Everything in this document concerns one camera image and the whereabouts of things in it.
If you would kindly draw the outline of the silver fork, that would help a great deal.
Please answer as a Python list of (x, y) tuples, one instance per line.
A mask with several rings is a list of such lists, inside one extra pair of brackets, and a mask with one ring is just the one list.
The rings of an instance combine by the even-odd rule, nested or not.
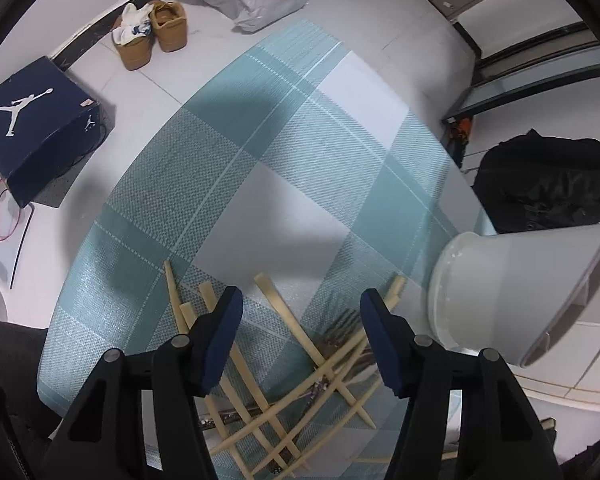
[[(323, 335), (318, 338), (316, 348), (323, 353), (326, 359), (330, 358), (339, 350), (354, 334), (362, 327), (361, 317), (358, 311), (354, 309), (344, 309), (326, 328)], [(262, 413), (262, 410), (253, 403), (246, 407), (249, 416), (256, 416)], [(223, 424), (238, 422), (242, 420), (236, 408), (227, 408), (220, 411), (220, 419)], [(207, 431), (215, 429), (215, 421), (211, 414), (199, 416), (202, 430)]]

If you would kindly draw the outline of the white utensil holder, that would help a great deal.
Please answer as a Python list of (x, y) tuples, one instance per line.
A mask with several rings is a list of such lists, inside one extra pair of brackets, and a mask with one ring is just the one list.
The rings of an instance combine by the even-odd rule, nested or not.
[(600, 289), (600, 224), (483, 236), (465, 232), (432, 271), (428, 320), (448, 349), (493, 348), (528, 367)]

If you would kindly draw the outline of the teal checkered tablecloth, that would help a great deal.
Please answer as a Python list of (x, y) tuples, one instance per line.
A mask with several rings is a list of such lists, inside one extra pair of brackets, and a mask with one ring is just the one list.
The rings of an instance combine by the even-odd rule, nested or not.
[(455, 162), (388, 84), (336, 37), (295, 22), (196, 92), (114, 187), (58, 297), (38, 395), (65, 414), (102, 352), (174, 336), (170, 266), (197, 312), (203, 282), (242, 291), (236, 341), (275, 401), (313, 363), (257, 275), (312, 339), (365, 289), (386, 292), (404, 276), (396, 310), (422, 333), (442, 249), (492, 230)]

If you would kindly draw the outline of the black hanging jacket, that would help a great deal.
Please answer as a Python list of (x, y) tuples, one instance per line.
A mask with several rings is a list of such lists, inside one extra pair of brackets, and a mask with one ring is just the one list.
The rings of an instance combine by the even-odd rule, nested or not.
[(472, 189), (500, 234), (600, 223), (600, 141), (531, 129), (486, 152)]

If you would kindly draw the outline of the navy jordan shoe box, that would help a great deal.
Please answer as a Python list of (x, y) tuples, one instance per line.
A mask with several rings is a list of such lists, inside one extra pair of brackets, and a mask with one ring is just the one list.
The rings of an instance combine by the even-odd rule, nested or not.
[(18, 206), (105, 138), (100, 103), (46, 56), (0, 84), (0, 176)]

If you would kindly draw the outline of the brown shoe pair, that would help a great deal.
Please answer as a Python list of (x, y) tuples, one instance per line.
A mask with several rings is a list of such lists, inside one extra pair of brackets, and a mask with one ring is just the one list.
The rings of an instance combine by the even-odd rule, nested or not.
[(141, 8), (128, 3), (114, 22), (112, 43), (127, 70), (139, 70), (151, 60), (156, 42), (163, 52), (187, 44), (187, 18), (179, 2), (151, 0)]

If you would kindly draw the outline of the black framed glass door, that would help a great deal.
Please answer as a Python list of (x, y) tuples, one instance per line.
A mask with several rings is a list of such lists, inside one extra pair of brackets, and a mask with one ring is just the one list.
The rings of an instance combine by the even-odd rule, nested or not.
[(442, 118), (466, 118), (550, 90), (600, 78), (600, 42), (588, 25), (542, 32), (475, 62), (467, 89)]

